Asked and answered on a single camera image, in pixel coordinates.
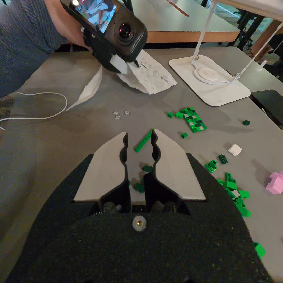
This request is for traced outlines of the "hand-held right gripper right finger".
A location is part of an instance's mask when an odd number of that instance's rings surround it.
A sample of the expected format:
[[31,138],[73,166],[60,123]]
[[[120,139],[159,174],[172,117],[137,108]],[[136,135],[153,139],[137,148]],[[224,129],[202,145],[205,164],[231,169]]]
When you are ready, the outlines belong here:
[[151,145],[156,180],[181,200],[206,200],[185,150],[158,129],[152,131]]

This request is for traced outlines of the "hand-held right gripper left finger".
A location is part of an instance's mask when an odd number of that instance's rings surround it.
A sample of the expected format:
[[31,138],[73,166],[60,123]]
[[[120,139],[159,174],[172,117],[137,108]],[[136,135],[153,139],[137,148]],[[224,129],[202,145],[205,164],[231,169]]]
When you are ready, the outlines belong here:
[[128,180],[128,133],[122,132],[99,147],[87,168],[75,202],[100,201]]

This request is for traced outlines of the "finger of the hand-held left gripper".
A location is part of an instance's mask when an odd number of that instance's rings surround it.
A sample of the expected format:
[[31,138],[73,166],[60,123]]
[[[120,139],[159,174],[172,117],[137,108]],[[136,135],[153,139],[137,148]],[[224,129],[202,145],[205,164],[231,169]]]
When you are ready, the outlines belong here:
[[111,66],[114,67],[114,72],[119,74],[127,74],[128,73],[128,65],[127,63],[120,58],[118,55],[112,55],[110,59]]

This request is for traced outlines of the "printed paper bag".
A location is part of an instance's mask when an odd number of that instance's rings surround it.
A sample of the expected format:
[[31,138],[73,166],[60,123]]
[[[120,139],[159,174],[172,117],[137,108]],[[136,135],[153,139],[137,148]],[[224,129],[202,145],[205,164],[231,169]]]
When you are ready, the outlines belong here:
[[167,90],[177,84],[172,75],[146,51],[141,50],[135,63],[127,63],[127,74],[118,77],[129,87],[149,95]]

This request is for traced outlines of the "long green brick strip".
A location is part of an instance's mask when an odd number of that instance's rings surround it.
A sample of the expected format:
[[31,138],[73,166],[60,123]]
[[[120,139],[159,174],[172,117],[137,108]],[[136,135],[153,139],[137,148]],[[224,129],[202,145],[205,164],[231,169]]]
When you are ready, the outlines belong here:
[[152,135],[152,131],[154,131],[154,129],[151,129],[145,136],[144,138],[140,141],[139,144],[137,144],[137,146],[134,148],[135,152],[139,152],[144,145],[151,139],[151,135]]

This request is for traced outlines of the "pile of green bricks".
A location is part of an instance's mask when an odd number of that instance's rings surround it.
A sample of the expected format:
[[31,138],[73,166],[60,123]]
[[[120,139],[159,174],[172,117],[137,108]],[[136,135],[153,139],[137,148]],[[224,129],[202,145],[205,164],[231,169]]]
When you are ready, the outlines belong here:
[[[144,172],[151,173],[153,171],[152,166],[145,165],[143,167]],[[224,190],[228,193],[230,198],[233,200],[234,204],[238,208],[239,212],[241,213],[242,217],[250,217],[251,212],[246,208],[244,203],[244,199],[249,199],[250,194],[248,191],[238,190],[236,180],[231,177],[230,173],[225,173],[225,181],[223,182],[221,179],[218,179],[217,182],[223,186]],[[133,188],[138,191],[139,193],[143,194],[145,191],[144,182],[137,182],[134,184]],[[254,248],[257,252],[257,255],[260,259],[265,255],[266,251],[262,247],[262,245],[258,242],[254,242]]]

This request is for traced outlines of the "grey desk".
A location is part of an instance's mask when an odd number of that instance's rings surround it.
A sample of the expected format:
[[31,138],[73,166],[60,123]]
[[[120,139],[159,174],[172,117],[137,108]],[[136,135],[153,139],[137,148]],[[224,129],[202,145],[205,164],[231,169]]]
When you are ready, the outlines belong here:
[[[1,282],[16,264],[45,201],[77,165],[117,134],[127,132],[129,178],[138,181],[140,167],[152,165],[152,147],[147,143],[139,153],[134,147],[152,128],[201,164],[226,155],[228,164],[220,164],[213,176],[221,179],[229,172],[239,188],[249,191],[246,205],[251,217],[245,218],[246,224],[252,239],[266,250],[263,263],[267,271],[275,282],[282,282],[282,194],[265,189],[269,174],[282,171],[282,131],[250,98],[219,107],[199,99],[169,67],[170,60],[191,56],[192,48],[146,52],[171,73],[177,85],[148,95],[104,70],[99,89],[87,102],[55,118],[6,124],[1,144]],[[191,107],[207,130],[193,133],[184,118],[175,117],[177,111]],[[244,120],[250,125],[243,125]],[[188,136],[182,139],[184,132]],[[233,144],[242,148],[237,156],[228,152]]]

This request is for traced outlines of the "black desk panel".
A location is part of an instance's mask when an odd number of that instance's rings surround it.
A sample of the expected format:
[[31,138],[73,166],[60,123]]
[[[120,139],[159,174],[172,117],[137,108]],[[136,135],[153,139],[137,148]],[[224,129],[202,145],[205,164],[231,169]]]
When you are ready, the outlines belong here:
[[283,126],[283,96],[275,90],[252,92],[250,99],[279,127]]

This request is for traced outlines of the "green hollow brick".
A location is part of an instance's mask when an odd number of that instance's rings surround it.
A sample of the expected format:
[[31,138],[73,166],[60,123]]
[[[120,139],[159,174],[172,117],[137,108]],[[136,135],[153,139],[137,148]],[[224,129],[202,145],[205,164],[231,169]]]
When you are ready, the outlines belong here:
[[204,165],[204,167],[210,172],[213,173],[215,172],[218,168],[217,168],[217,161],[216,160],[211,160],[210,162],[208,162],[207,164]]

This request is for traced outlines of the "white torn paper piece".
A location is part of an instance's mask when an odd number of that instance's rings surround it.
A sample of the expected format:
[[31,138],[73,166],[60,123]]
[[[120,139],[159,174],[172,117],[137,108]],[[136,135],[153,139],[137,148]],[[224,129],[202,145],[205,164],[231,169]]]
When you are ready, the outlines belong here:
[[70,109],[90,100],[99,89],[99,86],[102,81],[103,76],[103,66],[101,65],[97,73],[94,75],[94,77],[90,80],[90,82],[85,86],[82,93],[80,94],[78,100],[73,103],[71,106],[69,106],[66,111],[69,111]]

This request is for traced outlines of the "checkered green brick plate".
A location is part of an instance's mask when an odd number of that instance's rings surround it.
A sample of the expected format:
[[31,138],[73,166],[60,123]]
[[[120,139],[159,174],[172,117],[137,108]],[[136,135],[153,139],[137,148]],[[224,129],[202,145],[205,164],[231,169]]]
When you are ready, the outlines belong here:
[[207,130],[206,125],[200,119],[194,108],[184,108],[180,110],[180,112],[183,114],[183,118],[193,133]]

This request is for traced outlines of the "white brick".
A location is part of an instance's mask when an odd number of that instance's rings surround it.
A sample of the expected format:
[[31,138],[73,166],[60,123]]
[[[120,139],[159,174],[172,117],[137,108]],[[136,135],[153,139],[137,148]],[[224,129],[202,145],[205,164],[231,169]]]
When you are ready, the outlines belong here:
[[230,152],[233,156],[237,156],[242,151],[242,148],[239,147],[237,144],[233,144],[229,149],[228,152]]

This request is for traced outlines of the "grey table with wooden edge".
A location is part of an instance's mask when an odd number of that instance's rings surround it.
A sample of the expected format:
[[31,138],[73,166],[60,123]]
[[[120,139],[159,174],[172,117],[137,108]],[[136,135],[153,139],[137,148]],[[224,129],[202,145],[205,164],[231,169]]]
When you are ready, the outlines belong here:
[[[132,0],[135,16],[146,26],[147,43],[197,43],[209,10],[195,1]],[[239,34],[232,24],[212,14],[203,42],[231,42]]]

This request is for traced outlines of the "white book stand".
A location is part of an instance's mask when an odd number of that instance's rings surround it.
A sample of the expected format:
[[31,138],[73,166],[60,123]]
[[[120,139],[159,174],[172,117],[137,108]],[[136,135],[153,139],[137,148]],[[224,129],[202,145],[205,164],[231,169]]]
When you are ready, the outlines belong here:
[[[229,74],[209,57],[199,54],[201,43],[203,42],[204,35],[218,2],[281,22],[246,67],[235,75]],[[212,1],[193,56],[172,59],[169,61],[169,66],[207,105],[218,107],[249,97],[251,94],[250,90],[239,82],[238,79],[258,57],[274,35],[282,28],[282,9],[283,1],[279,0]]]

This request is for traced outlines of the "pink brick pig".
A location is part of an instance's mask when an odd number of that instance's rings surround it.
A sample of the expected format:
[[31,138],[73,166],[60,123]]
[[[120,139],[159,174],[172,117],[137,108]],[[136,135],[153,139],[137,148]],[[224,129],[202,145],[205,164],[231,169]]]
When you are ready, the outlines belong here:
[[281,194],[283,192],[283,171],[271,173],[269,179],[270,182],[266,189],[272,194]]

